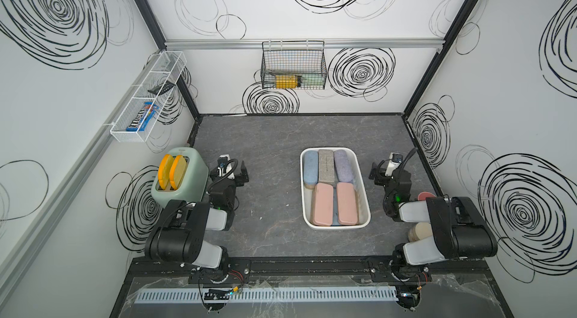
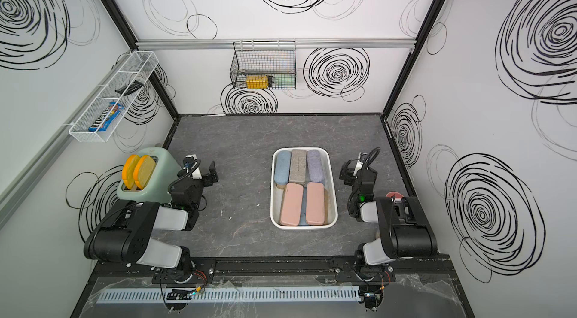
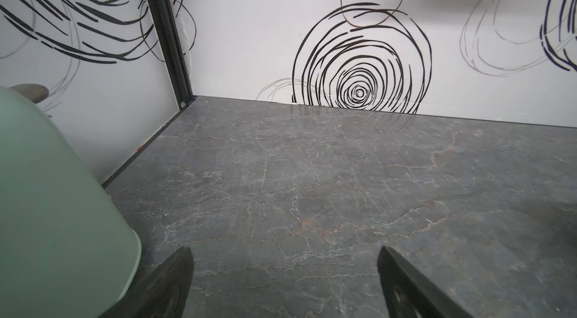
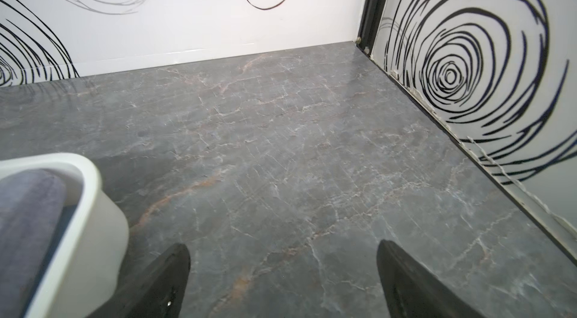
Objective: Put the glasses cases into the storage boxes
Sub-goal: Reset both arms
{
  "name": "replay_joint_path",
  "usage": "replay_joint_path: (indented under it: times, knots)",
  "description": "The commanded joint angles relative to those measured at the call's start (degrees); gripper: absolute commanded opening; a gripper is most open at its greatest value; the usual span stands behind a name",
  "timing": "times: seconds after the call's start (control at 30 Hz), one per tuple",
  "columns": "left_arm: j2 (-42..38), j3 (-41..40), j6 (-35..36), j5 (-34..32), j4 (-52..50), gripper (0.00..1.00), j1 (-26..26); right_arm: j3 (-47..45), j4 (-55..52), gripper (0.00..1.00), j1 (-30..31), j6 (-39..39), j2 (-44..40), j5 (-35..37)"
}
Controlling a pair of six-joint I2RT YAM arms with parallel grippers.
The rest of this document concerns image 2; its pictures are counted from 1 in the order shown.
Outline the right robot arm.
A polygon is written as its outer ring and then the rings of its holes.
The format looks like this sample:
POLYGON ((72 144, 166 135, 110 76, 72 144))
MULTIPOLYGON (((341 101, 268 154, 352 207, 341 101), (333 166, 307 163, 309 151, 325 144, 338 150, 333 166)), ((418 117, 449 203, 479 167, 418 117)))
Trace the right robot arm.
POLYGON ((398 192, 376 194, 377 171, 367 159, 344 163, 339 179, 352 188, 347 199, 350 217, 378 225, 378 236, 356 251, 355 269, 360 277, 367 267, 437 256, 437 239, 418 198, 398 192))

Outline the lavender glasses case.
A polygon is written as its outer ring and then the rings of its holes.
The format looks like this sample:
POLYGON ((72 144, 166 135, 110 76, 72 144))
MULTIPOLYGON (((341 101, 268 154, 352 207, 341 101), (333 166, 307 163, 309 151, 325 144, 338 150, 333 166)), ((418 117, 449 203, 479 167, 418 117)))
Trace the lavender glasses case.
POLYGON ((307 152, 307 168, 311 182, 324 182, 325 174, 322 166, 322 157, 318 150, 313 149, 307 152))

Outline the blue glasses case narrow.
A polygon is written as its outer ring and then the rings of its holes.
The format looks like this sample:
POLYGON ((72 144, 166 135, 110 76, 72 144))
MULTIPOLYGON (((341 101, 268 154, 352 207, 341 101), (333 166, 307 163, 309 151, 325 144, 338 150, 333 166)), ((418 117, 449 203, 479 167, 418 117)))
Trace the blue glasses case narrow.
POLYGON ((279 189, 284 189, 289 182, 291 158, 291 151, 281 151, 276 156, 273 179, 279 189))

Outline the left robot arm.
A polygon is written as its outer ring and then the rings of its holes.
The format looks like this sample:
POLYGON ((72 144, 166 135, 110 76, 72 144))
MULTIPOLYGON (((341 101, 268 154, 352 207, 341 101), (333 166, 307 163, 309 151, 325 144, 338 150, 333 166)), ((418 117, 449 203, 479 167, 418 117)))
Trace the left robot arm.
POLYGON ((146 265, 162 268, 175 283, 184 284, 193 277, 207 282, 197 270, 187 247, 152 238, 153 231, 191 231, 200 213, 207 208, 204 189, 219 181, 216 162, 207 169, 191 154, 167 188, 171 202, 136 202, 120 199, 101 219, 84 244, 84 256, 99 262, 146 265))

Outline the pink glasses case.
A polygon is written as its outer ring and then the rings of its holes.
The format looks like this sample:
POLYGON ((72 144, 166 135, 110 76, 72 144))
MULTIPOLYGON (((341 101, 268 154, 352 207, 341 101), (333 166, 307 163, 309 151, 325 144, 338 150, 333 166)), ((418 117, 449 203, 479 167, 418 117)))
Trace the pink glasses case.
POLYGON ((311 226, 320 226, 325 222, 325 188, 322 183, 310 182, 307 185, 306 222, 311 226))
POLYGON ((297 226, 301 220, 301 209, 304 187, 296 183, 288 183, 285 187, 279 223, 282 226, 297 226))

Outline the beige grey glasses case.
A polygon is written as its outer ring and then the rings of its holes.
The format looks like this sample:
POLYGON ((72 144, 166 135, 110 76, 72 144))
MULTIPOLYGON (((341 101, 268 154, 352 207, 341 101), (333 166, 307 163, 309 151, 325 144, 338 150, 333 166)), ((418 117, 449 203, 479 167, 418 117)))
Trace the beige grey glasses case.
POLYGON ((291 151, 289 182, 304 184, 307 176, 307 152, 301 149, 291 151))

